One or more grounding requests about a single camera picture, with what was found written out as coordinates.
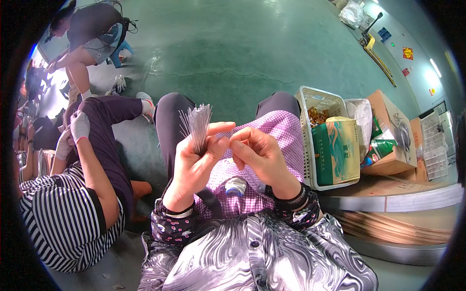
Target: pink polka dot fabric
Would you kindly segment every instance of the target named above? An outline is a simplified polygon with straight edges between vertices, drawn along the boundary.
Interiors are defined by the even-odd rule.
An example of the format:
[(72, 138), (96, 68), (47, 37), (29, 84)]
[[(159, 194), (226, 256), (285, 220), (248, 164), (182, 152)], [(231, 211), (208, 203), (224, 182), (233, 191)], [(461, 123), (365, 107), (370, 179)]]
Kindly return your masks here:
[[(303, 182), (304, 146), (299, 118), (287, 111), (272, 111), (250, 123), (235, 127), (231, 133), (221, 133), (217, 136), (230, 138), (232, 134), (248, 126), (273, 135), (277, 139), (288, 170), (300, 182)], [(243, 196), (225, 193), (225, 183), (233, 177), (240, 177), (247, 182)], [(218, 198), (224, 218), (232, 218), (239, 214), (257, 212), (264, 208), (274, 208), (273, 199), (258, 191), (261, 184), (251, 167), (246, 166), (242, 171), (238, 169), (232, 160), (231, 149), (228, 149), (213, 168), (207, 188)], [(211, 211), (202, 200), (197, 195), (194, 195), (194, 200), (200, 220), (210, 219), (212, 217)]]

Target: poster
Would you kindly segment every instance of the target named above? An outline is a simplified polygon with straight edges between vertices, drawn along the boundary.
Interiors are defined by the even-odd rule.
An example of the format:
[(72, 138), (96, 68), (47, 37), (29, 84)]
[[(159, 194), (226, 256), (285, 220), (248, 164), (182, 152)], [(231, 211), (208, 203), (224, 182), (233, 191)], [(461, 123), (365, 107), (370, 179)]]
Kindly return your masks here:
[(403, 58), (409, 59), (412, 61), (412, 56), (413, 56), (412, 48), (403, 47)]

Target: white plastic crate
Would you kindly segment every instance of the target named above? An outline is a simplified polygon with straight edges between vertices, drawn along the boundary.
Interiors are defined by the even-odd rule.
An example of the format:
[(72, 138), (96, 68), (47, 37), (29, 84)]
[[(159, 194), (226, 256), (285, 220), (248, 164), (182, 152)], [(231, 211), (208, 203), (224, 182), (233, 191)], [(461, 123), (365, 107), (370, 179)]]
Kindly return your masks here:
[(318, 191), (325, 191), (356, 184), (359, 179), (330, 186), (319, 186), (317, 184), (314, 143), (312, 141), (311, 126), (309, 124), (308, 108), (313, 106), (320, 111), (327, 109), (329, 111), (329, 117), (348, 117), (348, 112), (346, 111), (343, 99), (338, 95), (306, 86), (301, 86), (299, 88), (295, 98), (298, 100), (301, 107), (300, 120), (304, 141), (304, 182), (312, 189)]

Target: green epoxy floor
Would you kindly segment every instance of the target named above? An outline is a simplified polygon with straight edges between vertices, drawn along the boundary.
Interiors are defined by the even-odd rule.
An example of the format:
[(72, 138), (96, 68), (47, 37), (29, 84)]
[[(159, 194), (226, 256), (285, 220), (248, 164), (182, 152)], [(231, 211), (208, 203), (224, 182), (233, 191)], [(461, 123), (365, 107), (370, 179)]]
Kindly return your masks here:
[[(254, 118), (257, 103), (276, 91), (294, 95), (305, 85), (349, 99), (365, 98), (381, 89), (408, 118), (420, 114), (411, 88), (388, 50), (383, 44), (374, 47), (394, 74), (397, 88), (358, 44), (360, 31), (343, 25), (336, 17), (338, 10), (327, 0), (121, 3), (125, 17), (139, 20), (138, 33), (126, 36), (135, 54), (119, 69), (105, 63), (89, 67), (92, 93), (103, 94), (115, 75), (123, 74), (128, 84), (124, 96), (144, 91), (157, 101), (179, 92), (196, 103), (213, 105), (212, 121), (243, 124)], [(139, 212), (148, 215), (167, 182), (157, 133), (142, 117), (113, 129), (130, 178), (148, 181), (153, 187), (153, 194), (138, 204)], [(116, 270), (112, 282), (132, 290), (137, 285), (141, 245), (137, 237), (124, 241), (135, 249), (134, 254), (112, 247), (86, 272), (52, 274), (65, 290), (112, 290), (114, 283), (100, 273), (125, 265), (137, 271), (122, 274)], [(128, 263), (121, 253), (139, 258)], [(390, 271), (397, 264), (370, 259), (370, 265), (379, 275), (380, 290), (393, 290), (393, 284), (397, 290), (415, 290), (431, 270), (406, 266), (409, 278), (398, 280), (400, 274)]]

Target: plastic stool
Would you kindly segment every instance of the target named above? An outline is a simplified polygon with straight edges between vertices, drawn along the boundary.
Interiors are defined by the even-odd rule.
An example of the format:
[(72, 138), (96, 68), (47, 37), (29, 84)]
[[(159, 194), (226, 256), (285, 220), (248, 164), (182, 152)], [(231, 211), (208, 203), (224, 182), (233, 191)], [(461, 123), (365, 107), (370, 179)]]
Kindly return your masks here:
[(124, 49), (127, 49), (130, 51), (131, 54), (133, 54), (133, 49), (131, 48), (131, 46), (128, 44), (127, 41), (123, 41), (121, 43), (121, 45), (110, 55), (109, 59), (111, 59), (113, 65), (115, 66), (115, 68), (120, 68), (121, 67), (121, 62), (120, 62), (120, 58), (118, 57), (120, 52)]

